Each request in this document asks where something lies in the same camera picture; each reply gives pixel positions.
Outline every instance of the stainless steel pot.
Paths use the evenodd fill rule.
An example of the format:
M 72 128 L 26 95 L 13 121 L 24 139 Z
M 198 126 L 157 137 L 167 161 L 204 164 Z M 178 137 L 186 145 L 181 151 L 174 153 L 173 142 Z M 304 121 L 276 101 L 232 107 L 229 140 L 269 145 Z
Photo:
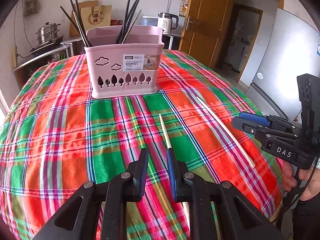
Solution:
M 39 42 L 39 45 L 42 43 L 45 43 L 49 40 L 53 40 L 58 37 L 57 32 L 58 26 L 60 24 L 55 24 L 55 23 L 50 23 L 47 22 L 45 23 L 45 26 L 42 26 L 38 32 L 36 33 L 38 35 L 37 41 Z

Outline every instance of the wooden door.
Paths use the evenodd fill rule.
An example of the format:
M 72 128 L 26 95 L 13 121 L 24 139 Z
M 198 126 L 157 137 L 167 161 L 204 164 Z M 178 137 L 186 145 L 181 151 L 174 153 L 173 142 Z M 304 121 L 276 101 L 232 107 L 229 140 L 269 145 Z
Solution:
M 226 34 L 234 0 L 190 0 L 179 50 L 213 68 Z

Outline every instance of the kettle handle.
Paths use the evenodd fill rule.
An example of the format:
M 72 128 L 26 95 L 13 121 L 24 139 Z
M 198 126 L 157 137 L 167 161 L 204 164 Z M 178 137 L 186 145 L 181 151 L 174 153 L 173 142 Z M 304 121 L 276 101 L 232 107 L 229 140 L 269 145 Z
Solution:
M 176 25 L 171 28 L 172 30 L 176 29 L 178 27 L 178 23 L 179 23 L 179 16 L 178 15 L 175 15 L 175 14 L 172 14 L 172 18 L 175 18 L 176 19 Z

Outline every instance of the checkered tablecloth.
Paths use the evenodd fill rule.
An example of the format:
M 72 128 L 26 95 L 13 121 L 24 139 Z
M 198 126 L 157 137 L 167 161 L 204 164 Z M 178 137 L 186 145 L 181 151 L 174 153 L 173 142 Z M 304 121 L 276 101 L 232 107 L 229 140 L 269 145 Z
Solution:
M 281 162 L 231 127 L 258 113 L 239 90 L 192 57 L 164 51 L 152 95 L 96 100 L 86 56 L 40 68 L 12 104 L 0 132 L 0 214 L 17 239 L 31 239 L 85 181 L 109 181 L 149 150 L 145 196 L 128 204 L 128 239 L 186 239 L 180 203 L 170 194 L 159 113 L 178 160 L 207 181 L 231 181 L 270 217 L 282 191 Z M 196 100 L 201 96 L 256 167 Z M 100 237 L 102 211 L 97 238 Z

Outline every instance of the brown paper bag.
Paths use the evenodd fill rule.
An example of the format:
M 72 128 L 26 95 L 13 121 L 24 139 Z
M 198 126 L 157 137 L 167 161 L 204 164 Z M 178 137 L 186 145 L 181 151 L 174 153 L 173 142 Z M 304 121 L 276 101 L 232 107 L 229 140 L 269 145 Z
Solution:
M 81 18 L 85 31 L 110 26 L 112 5 L 100 5 L 95 7 L 82 8 Z
M 79 10 L 81 11 L 81 9 L 85 7 L 97 6 L 98 4 L 99 4 L 98 0 L 81 2 L 79 3 Z M 73 16 L 73 12 L 71 13 L 71 19 L 73 20 L 74 23 L 76 23 L 75 17 Z M 80 33 L 76 31 L 76 29 L 73 27 L 72 24 L 70 24 L 69 36 L 73 37 L 78 35 L 80 35 Z

